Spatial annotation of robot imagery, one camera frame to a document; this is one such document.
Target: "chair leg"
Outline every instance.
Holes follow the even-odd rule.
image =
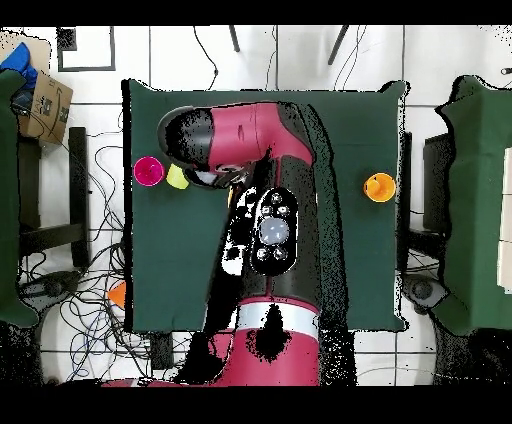
[[[347,33],[349,25],[343,25],[341,27],[340,33],[338,34],[338,38],[336,39],[336,42],[334,43],[334,47],[332,48],[331,56],[329,57],[329,60],[327,62],[328,65],[332,65],[332,62],[334,62],[334,59],[336,59],[336,55],[338,54],[338,49],[340,48],[341,42],[343,41],[343,38],[345,37],[345,34]]]
[[[236,31],[234,25],[229,25],[229,32],[231,33],[231,40],[233,41],[233,48],[235,49],[235,52],[240,51],[240,46],[238,45],[238,38],[236,37]]]

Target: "circular button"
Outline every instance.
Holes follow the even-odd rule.
[[[281,216],[288,216],[290,214],[290,209],[288,209],[288,206],[279,206],[277,208],[277,213]]]
[[[263,206],[261,208],[261,214],[263,216],[272,215],[272,208],[270,206]]]
[[[288,253],[286,253],[286,250],[284,250],[282,247],[277,246],[274,250],[274,258],[276,258],[278,261],[286,259],[288,256]]]
[[[265,247],[258,249],[258,251],[256,252],[256,257],[260,261],[265,260],[267,258],[267,256],[268,256],[268,249],[266,249]]]
[[[288,224],[281,218],[265,218],[260,224],[260,240],[267,246],[286,241],[290,230]]]
[[[283,200],[283,198],[281,197],[281,195],[279,193],[273,193],[272,196],[270,197],[270,201],[275,205],[276,203],[281,203],[281,201]]]

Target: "yellow cup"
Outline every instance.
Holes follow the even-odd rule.
[[[182,169],[174,164],[169,168],[166,180],[169,185],[180,190],[185,190],[188,187],[188,181],[183,175]]]

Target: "orange cup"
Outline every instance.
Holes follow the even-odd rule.
[[[379,172],[366,180],[363,191],[374,202],[383,203],[395,195],[396,184],[390,175]]]

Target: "green table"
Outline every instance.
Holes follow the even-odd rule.
[[[456,155],[448,179],[452,233],[443,275],[451,295],[434,313],[456,335],[477,328],[511,330],[512,295],[497,285],[496,266],[503,157],[512,147],[512,91],[460,77],[439,113],[449,121]]]
[[[156,127],[171,109],[256,101],[300,105],[316,155],[324,307],[332,307],[329,297],[346,286],[348,311],[341,305],[340,313],[346,312],[349,329],[404,328],[394,315],[395,204],[370,201],[363,183],[376,172],[396,176],[398,105],[405,83],[361,93],[163,92],[133,80],[124,81],[123,87],[131,106],[131,157],[125,167],[146,155],[164,160]],[[200,329],[227,215],[227,193],[132,182],[132,192],[125,195],[133,208],[133,330]],[[341,236],[342,252],[336,249]]]
[[[15,71],[0,71],[0,321],[19,327],[38,323],[37,313],[18,298],[16,283],[19,264],[18,122],[11,111],[12,95],[25,84]]]

